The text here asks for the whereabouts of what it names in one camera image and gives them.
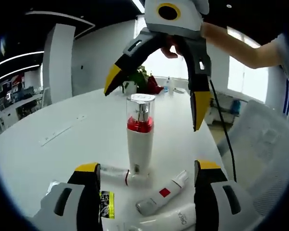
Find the ceiling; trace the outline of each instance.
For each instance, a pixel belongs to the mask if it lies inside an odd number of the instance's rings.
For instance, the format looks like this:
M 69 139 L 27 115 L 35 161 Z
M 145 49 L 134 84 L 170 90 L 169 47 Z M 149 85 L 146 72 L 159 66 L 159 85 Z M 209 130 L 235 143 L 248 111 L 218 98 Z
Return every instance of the ceiling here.
M 279 11 L 281 6 L 276 0 L 209 0 L 209 3 L 210 13 L 204 15 L 205 21 L 222 27 L 230 26 L 260 44 L 270 42 L 282 30 L 284 15 Z M 95 24 L 81 36 L 135 19 L 140 14 L 131 0 L 12 1 L 8 4 L 0 1 L 0 42 L 4 44 L 4 55 L 0 46 L 0 62 L 23 53 L 42 51 L 47 34 L 56 23 L 75 26 L 75 36 L 91 27 L 88 23 L 67 17 L 26 15 L 30 11 L 63 13 Z M 30 55 L 2 64 L 0 77 L 17 69 L 41 64 L 42 57 L 43 54 Z

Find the black circular lens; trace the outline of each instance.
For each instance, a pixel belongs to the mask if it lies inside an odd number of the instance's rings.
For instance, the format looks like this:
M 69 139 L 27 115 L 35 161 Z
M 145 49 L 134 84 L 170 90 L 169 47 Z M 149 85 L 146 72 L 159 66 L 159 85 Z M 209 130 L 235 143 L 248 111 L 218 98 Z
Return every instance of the black circular lens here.
M 162 6 L 158 10 L 159 15 L 166 20 L 174 20 L 178 17 L 177 11 L 170 6 Z

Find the white table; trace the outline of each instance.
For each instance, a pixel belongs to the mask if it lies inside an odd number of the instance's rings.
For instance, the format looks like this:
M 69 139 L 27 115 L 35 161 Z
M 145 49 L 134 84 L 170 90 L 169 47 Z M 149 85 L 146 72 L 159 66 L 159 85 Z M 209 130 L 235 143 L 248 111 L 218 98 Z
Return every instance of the white table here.
M 45 144 L 46 137 L 60 132 Z M 51 181 L 67 182 L 74 169 L 85 163 L 129 168 L 127 151 L 125 96 L 115 91 L 105 97 L 103 90 L 96 90 L 45 107 L 4 131 L 0 175 L 15 204 L 26 216 L 33 216 Z M 184 169 L 189 174 L 186 188 L 159 212 L 193 202 L 196 159 L 223 166 L 206 123 L 193 132 L 189 95 L 157 96 L 152 189 L 113 185 L 102 178 L 101 190 L 115 193 L 116 220 L 141 218 L 135 202 Z
M 2 118 L 4 122 L 4 125 L 3 125 L 0 120 L 0 127 L 2 131 L 4 131 L 5 129 L 8 129 L 10 126 L 12 126 L 13 124 L 19 121 L 17 110 L 16 110 L 18 107 L 25 105 L 28 102 L 41 99 L 42 97 L 43 97 L 42 94 L 35 94 L 28 99 L 18 101 L 12 104 L 11 106 L 5 108 L 4 110 L 0 111 L 0 119 Z

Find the human hand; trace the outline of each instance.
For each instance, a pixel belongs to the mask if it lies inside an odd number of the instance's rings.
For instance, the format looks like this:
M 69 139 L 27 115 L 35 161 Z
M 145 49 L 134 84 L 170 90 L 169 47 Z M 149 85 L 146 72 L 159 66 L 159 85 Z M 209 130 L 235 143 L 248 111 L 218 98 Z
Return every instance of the human hand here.
M 173 53 L 170 51 L 170 48 L 174 46 L 175 47 L 175 51 L 177 53 Z M 168 35 L 167 36 L 167 42 L 166 42 L 166 46 L 165 47 L 162 47 L 161 48 L 161 51 L 163 52 L 163 54 L 169 58 L 169 59 L 175 59 L 175 58 L 178 58 L 178 54 L 179 55 L 182 55 L 179 51 L 179 48 L 178 48 L 178 44 L 176 44 L 176 42 L 174 41 L 173 37 Z

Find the black cable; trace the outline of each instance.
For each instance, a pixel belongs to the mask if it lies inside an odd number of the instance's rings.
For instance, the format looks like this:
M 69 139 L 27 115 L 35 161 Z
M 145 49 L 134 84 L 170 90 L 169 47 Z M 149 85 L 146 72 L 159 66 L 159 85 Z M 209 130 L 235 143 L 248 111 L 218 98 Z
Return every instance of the black cable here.
M 213 94 L 214 94 L 214 98 L 215 98 L 215 101 L 216 101 L 216 104 L 217 104 L 217 110 L 218 110 L 218 113 L 220 114 L 220 118 L 221 118 L 221 122 L 222 122 L 222 126 L 223 126 L 223 131 L 225 133 L 225 136 L 226 136 L 226 139 L 227 139 L 227 143 L 228 143 L 228 146 L 229 146 L 231 159 L 232 159 L 233 178 L 234 178 L 234 180 L 236 182 L 235 157 L 233 156 L 233 150 L 232 150 L 230 139 L 229 139 L 228 132 L 227 132 L 227 129 L 226 129 L 226 124 L 225 124 L 225 121 L 223 120 L 222 110 L 221 110 L 220 104 L 218 102 L 217 94 L 216 94 L 215 88 L 213 86 L 212 80 L 210 80 L 210 84 L 211 84 L 211 87 L 212 87 L 212 90 L 213 90 Z

